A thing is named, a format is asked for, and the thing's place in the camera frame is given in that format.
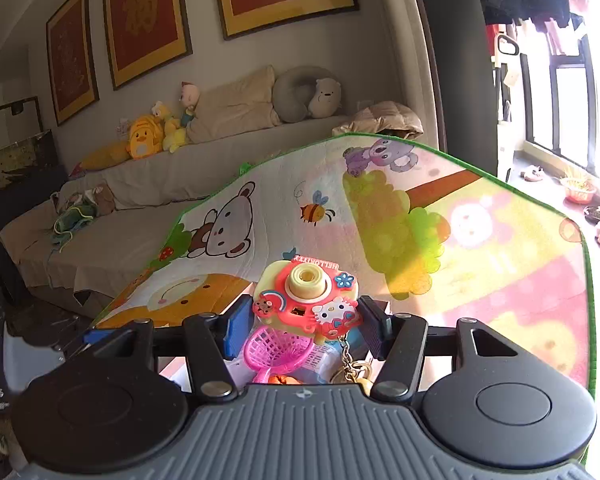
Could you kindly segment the pink toy net scoop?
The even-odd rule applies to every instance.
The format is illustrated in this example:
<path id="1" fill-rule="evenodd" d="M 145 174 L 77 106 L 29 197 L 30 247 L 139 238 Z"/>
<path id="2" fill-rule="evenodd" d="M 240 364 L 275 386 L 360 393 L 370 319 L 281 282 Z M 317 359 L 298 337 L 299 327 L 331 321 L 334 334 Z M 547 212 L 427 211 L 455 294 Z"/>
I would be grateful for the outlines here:
<path id="1" fill-rule="evenodd" d="M 288 375 L 300 367 L 314 348 L 313 339 L 261 326 L 246 340 L 242 354 L 256 372 L 253 381 L 265 384 L 272 375 Z"/>

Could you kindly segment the toy camera hello kitty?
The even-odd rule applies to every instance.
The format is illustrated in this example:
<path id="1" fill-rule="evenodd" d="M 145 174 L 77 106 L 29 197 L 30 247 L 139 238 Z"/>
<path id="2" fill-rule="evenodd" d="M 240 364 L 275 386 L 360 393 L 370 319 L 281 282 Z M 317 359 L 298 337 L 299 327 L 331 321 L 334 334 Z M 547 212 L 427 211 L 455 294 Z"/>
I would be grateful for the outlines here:
<path id="1" fill-rule="evenodd" d="M 362 324 L 356 277 L 337 263 L 306 256 L 271 263 L 254 289 L 252 310 L 265 325 L 316 344 Z"/>

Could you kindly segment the red black keychain toy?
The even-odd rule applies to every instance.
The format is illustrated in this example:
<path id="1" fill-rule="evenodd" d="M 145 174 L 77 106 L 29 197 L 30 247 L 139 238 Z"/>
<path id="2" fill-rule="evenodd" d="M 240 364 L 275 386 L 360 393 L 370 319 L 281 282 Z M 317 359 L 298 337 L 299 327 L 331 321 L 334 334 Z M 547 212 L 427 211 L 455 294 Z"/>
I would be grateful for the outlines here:
<path id="1" fill-rule="evenodd" d="M 372 362 L 353 359 L 351 346 L 346 336 L 339 337 L 338 344 L 341 350 L 341 364 L 338 370 L 332 374 L 329 382 L 331 384 L 358 384 L 367 389 L 372 388 Z"/>

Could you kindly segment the blue tissue packet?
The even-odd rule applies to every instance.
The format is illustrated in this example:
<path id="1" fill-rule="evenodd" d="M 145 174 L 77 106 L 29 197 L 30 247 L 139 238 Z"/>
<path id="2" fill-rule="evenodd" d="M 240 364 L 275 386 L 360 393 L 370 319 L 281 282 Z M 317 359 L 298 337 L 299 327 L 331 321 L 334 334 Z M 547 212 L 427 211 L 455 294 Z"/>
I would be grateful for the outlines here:
<path id="1" fill-rule="evenodd" d="M 302 384 L 327 384 L 334 376 L 341 364 L 340 351 L 335 347 L 325 344 L 315 347 L 302 365 L 289 373 L 289 376 L 297 379 Z M 253 382 L 257 372 L 252 370 L 240 354 L 233 361 L 225 362 L 234 383 L 242 388 Z"/>

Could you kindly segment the orange toy piece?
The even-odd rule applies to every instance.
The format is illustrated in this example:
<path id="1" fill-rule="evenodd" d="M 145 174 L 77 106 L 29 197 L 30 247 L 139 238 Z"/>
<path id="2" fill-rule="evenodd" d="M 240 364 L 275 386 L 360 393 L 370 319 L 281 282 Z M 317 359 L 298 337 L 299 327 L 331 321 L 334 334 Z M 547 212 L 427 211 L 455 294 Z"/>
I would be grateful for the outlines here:
<path id="1" fill-rule="evenodd" d="M 298 386 L 301 385 L 300 380 L 289 375 L 271 375 L 268 378 L 268 383 L 276 386 Z"/>

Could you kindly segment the colourful cartoon play mat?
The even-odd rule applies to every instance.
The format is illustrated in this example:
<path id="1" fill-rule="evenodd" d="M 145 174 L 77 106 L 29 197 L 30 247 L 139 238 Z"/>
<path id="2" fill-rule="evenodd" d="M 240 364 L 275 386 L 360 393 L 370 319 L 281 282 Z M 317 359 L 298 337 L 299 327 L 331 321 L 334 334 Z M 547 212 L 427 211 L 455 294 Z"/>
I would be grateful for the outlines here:
<path id="1" fill-rule="evenodd" d="M 410 402 L 358 384 L 250 382 L 200 402 L 183 321 L 295 256 L 337 263 L 428 323 Z M 176 220 L 96 324 L 69 390 L 91 446 L 31 474 L 106 479 L 582 479 L 596 427 L 578 337 L 591 272 L 558 211 L 447 154 L 345 134 L 252 167 Z"/>

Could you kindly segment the beige covered sofa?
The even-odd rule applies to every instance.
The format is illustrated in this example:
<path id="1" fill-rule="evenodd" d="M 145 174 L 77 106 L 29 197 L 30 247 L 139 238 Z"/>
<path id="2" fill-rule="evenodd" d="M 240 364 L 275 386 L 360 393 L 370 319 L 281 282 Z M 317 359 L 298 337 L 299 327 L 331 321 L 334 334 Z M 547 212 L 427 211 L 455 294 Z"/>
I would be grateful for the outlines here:
<path id="1" fill-rule="evenodd" d="M 175 153 L 128 160 L 66 182 L 61 200 L 99 184 L 114 210 L 95 219 L 62 249 L 53 248 L 57 218 L 50 194 L 0 232 L 17 278 L 36 298 L 94 318 L 160 252 L 180 214 L 232 182 L 245 162 L 256 164 L 330 136 L 341 116 L 238 134 Z"/>

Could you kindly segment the yellow small plush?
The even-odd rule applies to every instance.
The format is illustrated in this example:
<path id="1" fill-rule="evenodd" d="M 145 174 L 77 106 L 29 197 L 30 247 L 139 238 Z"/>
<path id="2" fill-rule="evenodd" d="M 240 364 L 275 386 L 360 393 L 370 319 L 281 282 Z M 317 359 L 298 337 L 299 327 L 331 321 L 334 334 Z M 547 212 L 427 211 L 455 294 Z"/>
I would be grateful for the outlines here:
<path id="1" fill-rule="evenodd" d="M 187 144 L 186 129 L 181 126 L 181 122 L 173 116 L 166 104 L 162 101 L 155 102 L 154 106 L 151 107 L 151 114 L 155 116 L 163 128 L 163 151 L 173 154 L 181 146 Z"/>

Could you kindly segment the yellow long cushion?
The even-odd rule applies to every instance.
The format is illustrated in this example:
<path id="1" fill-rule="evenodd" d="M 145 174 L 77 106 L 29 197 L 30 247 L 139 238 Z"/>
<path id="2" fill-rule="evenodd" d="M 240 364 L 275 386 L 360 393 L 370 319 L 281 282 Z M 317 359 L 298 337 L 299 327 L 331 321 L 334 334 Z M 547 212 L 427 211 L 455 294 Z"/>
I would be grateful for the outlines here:
<path id="1" fill-rule="evenodd" d="M 81 171 L 98 171 L 123 164 L 130 158 L 128 142 L 116 141 L 84 157 L 76 168 Z"/>

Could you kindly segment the yellow duck plush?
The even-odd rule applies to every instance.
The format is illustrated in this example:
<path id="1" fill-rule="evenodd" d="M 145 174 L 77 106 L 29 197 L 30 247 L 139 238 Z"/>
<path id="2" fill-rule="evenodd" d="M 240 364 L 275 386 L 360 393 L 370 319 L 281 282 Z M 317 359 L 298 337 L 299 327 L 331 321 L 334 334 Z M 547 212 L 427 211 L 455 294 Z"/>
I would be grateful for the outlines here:
<path id="1" fill-rule="evenodd" d="M 142 159 L 162 151 L 163 126 L 154 115 L 140 116 L 129 128 L 129 143 L 126 150 L 132 159 Z"/>

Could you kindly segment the small doll plush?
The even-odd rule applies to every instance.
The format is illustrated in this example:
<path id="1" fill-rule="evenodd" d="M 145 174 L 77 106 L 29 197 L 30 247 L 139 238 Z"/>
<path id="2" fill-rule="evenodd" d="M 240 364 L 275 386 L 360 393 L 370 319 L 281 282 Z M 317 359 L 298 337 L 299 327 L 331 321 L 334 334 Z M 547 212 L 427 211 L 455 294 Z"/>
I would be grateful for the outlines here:
<path id="1" fill-rule="evenodd" d="M 185 128 L 195 117 L 195 110 L 200 98 L 200 90 L 196 84 L 191 82 L 181 82 L 180 102 L 184 108 L 181 117 L 181 127 Z"/>

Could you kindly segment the bear plush on pillow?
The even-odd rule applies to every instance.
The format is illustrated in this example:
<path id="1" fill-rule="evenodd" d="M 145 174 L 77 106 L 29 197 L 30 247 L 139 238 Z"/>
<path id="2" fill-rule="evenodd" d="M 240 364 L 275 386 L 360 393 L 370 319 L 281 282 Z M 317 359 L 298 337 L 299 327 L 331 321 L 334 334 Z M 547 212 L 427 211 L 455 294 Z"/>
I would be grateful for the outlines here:
<path id="1" fill-rule="evenodd" d="M 341 104 L 341 95 L 341 84 L 336 79 L 317 79 L 314 97 L 308 105 L 310 116 L 321 119 L 335 114 Z"/>

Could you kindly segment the grey neck pillow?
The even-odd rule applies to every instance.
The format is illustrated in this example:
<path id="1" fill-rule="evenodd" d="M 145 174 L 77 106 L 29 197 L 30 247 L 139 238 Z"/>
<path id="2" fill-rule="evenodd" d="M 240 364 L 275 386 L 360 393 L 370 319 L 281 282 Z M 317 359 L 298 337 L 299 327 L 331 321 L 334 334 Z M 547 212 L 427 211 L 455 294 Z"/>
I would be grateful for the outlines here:
<path id="1" fill-rule="evenodd" d="M 293 124 L 308 118 L 314 119 L 309 114 L 308 105 L 314 97 L 316 81 L 320 78 L 336 79 L 329 70 L 317 66 L 298 66 L 276 79 L 272 103 L 282 122 Z"/>

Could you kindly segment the fish tank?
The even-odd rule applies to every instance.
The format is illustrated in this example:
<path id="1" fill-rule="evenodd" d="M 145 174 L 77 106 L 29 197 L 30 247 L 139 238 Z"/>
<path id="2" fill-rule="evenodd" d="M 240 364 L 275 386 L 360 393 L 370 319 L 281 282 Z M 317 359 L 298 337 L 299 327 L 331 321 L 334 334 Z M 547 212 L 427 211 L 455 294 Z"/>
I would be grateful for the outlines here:
<path id="1" fill-rule="evenodd" d="M 0 190 L 54 168 L 58 155 L 36 96 L 0 105 Z"/>

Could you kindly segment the red framed picture left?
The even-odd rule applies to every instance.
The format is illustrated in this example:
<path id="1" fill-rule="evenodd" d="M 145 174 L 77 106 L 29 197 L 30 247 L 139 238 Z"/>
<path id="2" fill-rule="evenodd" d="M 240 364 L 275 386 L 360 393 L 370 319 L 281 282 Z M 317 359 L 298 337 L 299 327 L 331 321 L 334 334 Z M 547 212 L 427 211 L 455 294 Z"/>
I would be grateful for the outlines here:
<path id="1" fill-rule="evenodd" d="M 99 100 L 90 0 L 66 0 L 45 26 L 50 93 L 58 126 Z"/>

